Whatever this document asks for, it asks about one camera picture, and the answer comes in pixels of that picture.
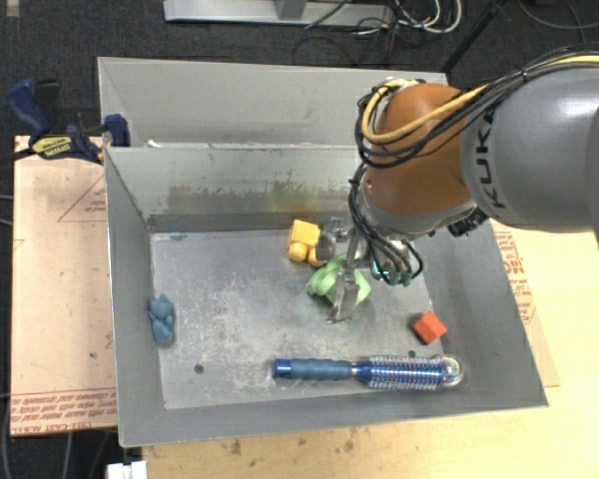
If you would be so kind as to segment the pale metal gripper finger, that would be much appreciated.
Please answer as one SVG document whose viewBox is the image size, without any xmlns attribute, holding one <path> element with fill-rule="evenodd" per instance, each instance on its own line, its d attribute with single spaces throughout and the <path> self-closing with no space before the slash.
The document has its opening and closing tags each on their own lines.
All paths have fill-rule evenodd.
<svg viewBox="0 0 599 479">
<path fill-rule="evenodd" d="M 341 300 L 341 317 L 350 318 L 357 299 L 357 283 L 353 273 L 346 273 L 343 276 L 343 292 Z"/>
<path fill-rule="evenodd" d="M 331 291 L 331 309 L 328 313 L 327 320 L 331 323 L 341 321 L 341 308 L 344 295 L 344 277 L 340 272 L 336 275 L 332 291 Z"/>
</svg>

